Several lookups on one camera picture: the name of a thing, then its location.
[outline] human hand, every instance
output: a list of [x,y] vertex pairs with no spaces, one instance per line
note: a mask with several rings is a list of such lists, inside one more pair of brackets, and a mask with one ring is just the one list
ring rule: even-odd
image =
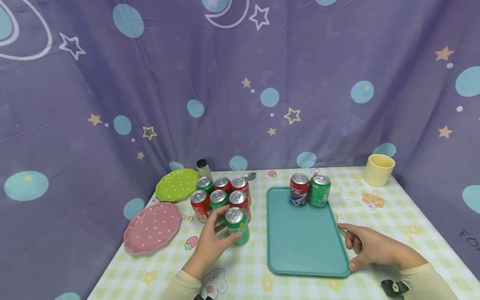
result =
[[225,224],[215,227],[216,220],[224,217],[228,208],[228,205],[217,208],[208,217],[207,223],[205,223],[202,233],[200,233],[195,251],[182,268],[184,272],[198,280],[202,278],[208,266],[216,262],[223,252],[242,236],[241,232],[232,234],[224,239],[219,239],[216,236],[216,233],[225,227]]
[[366,264],[397,265],[400,270],[411,269],[427,263],[411,247],[389,238],[375,230],[351,224],[338,223],[347,230],[345,244],[357,254],[350,261],[350,270],[357,271]]

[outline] checkered tablecloth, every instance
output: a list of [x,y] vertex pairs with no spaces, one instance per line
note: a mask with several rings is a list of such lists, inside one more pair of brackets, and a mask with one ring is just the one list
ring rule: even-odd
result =
[[[250,241],[223,254],[211,266],[202,286],[212,286],[215,299],[387,299],[380,288],[384,279],[399,279],[394,268],[369,266],[344,279],[304,276],[278,276],[266,263],[266,192],[275,186],[289,186],[290,176],[302,172],[311,176],[321,172],[330,176],[330,204],[339,222],[373,228],[420,252],[445,278],[460,300],[480,299],[480,283],[467,269],[442,236],[413,203],[400,185],[391,178],[384,187],[373,187],[361,179],[363,167],[260,170],[250,181],[252,221]],[[214,172],[214,177],[243,176],[247,171]],[[368,205],[373,198],[383,207]],[[147,206],[158,202],[152,197]],[[132,256],[123,245],[100,278],[89,299],[158,299],[172,277],[194,251],[187,239],[199,236],[202,224],[194,216],[189,201],[178,203],[184,214],[180,230],[173,241],[159,251]],[[353,251],[348,251],[350,258]]]

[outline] teal tray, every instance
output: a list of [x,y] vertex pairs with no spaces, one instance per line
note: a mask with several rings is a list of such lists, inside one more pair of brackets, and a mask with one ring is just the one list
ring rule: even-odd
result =
[[347,276],[348,256],[330,204],[296,207],[289,188],[269,189],[267,263],[279,274]]

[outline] pink plate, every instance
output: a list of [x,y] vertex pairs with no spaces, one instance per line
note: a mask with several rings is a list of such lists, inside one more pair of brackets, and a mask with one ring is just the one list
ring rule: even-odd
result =
[[151,253],[177,234],[182,214],[175,204],[157,203],[135,217],[123,233],[125,248],[133,254]]

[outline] soda can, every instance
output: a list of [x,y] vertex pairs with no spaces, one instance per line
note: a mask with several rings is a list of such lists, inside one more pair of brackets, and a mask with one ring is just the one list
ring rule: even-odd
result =
[[193,211],[200,223],[206,223],[210,211],[210,199],[207,192],[203,190],[193,192],[190,197],[190,204],[192,204]]
[[229,198],[230,207],[238,207],[247,215],[247,222],[250,223],[252,214],[248,207],[247,195],[242,191],[234,191]]
[[308,177],[302,173],[295,173],[290,179],[290,201],[293,205],[302,207],[308,202],[308,187],[310,181]]
[[232,192],[242,191],[247,195],[248,207],[252,205],[252,198],[250,196],[250,185],[248,181],[243,177],[238,177],[232,180]]
[[324,207],[330,193],[330,178],[325,174],[315,174],[310,182],[309,202],[315,207]]
[[197,191],[205,191],[209,195],[213,192],[213,181],[208,177],[200,177],[197,180]]
[[[210,194],[210,208],[212,209],[212,211],[227,204],[228,204],[228,196],[225,191],[217,190],[217,191],[213,191]],[[222,217],[219,216],[216,223],[219,225],[224,224],[225,219],[223,218],[223,216]]]
[[228,195],[232,193],[232,183],[228,180],[226,176],[220,176],[215,179],[213,182],[213,187],[215,190],[224,190]]
[[228,234],[234,234],[236,232],[242,232],[243,235],[235,243],[238,245],[244,245],[250,239],[250,231],[248,229],[247,215],[238,208],[231,207],[225,214],[225,224],[227,225]]

